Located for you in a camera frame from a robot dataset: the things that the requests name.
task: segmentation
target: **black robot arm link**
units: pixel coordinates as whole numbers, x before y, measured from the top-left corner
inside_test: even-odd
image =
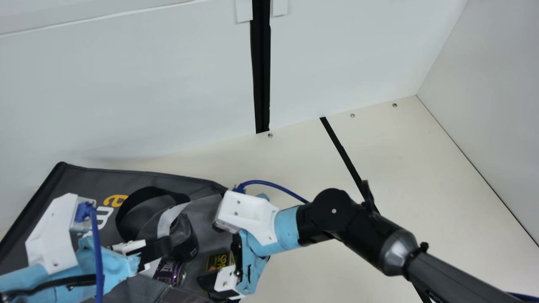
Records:
[[[426,243],[418,245],[410,231],[371,205],[355,203],[342,190],[324,190],[298,209],[300,244],[337,239],[385,275],[405,277],[436,302],[522,302],[428,254]]]

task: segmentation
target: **white floor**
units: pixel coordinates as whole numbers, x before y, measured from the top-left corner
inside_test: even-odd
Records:
[[[380,212],[429,242],[430,252],[489,283],[539,295],[539,247],[416,97],[328,117]],[[319,120],[124,167],[202,177],[232,187],[262,179],[307,199],[323,189],[362,197]],[[290,197],[263,187],[286,208]],[[244,302],[418,302],[337,241],[272,257]]]

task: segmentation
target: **white wall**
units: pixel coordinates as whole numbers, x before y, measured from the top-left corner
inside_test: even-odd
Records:
[[[539,242],[537,16],[536,0],[469,0],[418,96]]]
[[[0,36],[0,229],[58,161],[112,168],[254,133],[234,0]]]
[[[0,229],[58,161],[114,168],[254,132],[235,1],[125,12],[182,0],[160,1],[0,4]],[[414,95],[465,1],[291,0],[271,19],[272,129]]]
[[[2,0],[0,34],[193,0]]]
[[[271,19],[271,128],[415,95],[465,4],[290,0]]]

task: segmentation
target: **purple can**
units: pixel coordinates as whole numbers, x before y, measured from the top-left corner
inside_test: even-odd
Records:
[[[181,262],[163,258],[154,273],[154,280],[173,286],[181,286],[185,276],[185,267]]]

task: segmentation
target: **gray bag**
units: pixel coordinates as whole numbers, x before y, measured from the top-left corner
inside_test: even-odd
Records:
[[[212,228],[215,213],[227,189],[213,181],[169,174],[88,169],[58,163],[0,242],[0,274],[28,266],[24,242],[54,198],[71,192],[95,199],[101,245],[110,246],[125,242],[115,224],[120,206],[130,194],[145,187],[161,188],[189,197],[191,203],[182,214],[188,217],[198,239],[198,253],[185,263],[186,279],[181,288],[139,274],[115,287],[105,296],[105,302],[213,302],[198,286],[196,278],[205,272],[209,256],[230,249],[232,235]],[[168,196],[153,198],[148,203],[174,205]]]

